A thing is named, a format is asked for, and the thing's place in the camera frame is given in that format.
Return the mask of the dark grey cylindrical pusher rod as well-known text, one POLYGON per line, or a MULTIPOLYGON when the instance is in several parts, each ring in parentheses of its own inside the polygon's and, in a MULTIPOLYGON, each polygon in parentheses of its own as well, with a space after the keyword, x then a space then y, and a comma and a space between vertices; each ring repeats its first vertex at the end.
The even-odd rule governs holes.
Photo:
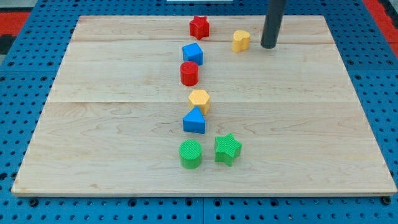
POLYGON ((287 0, 269 0, 261 37, 263 48, 273 49, 276 46, 286 5, 287 0))

